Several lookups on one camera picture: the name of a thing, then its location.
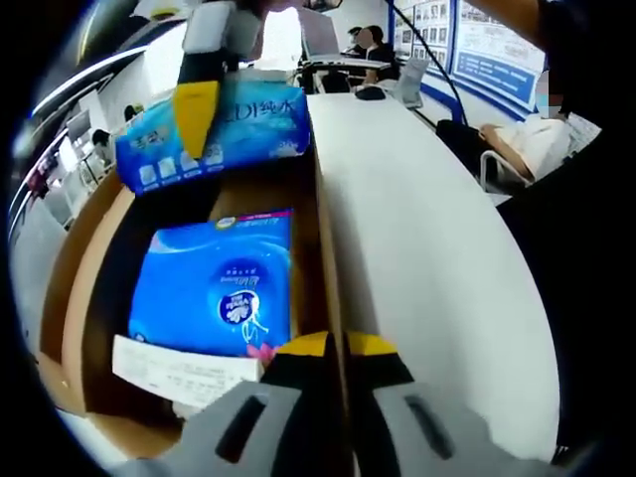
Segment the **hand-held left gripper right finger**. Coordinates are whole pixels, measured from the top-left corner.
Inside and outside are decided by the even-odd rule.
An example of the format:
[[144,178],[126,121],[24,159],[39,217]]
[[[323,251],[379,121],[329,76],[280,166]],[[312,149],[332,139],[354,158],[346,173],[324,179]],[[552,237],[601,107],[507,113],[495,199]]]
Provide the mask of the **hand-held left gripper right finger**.
[[347,334],[352,443],[362,476],[500,476],[502,450],[460,399],[416,381],[377,335]]

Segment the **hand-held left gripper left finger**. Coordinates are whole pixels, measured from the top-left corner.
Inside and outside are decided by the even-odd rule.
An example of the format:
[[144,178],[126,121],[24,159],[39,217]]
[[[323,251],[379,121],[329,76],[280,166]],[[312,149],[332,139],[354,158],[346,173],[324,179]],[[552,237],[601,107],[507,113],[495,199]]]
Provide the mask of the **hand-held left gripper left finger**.
[[257,382],[242,382],[188,420],[176,444],[132,459],[124,476],[345,476],[348,444],[335,337],[281,347]]

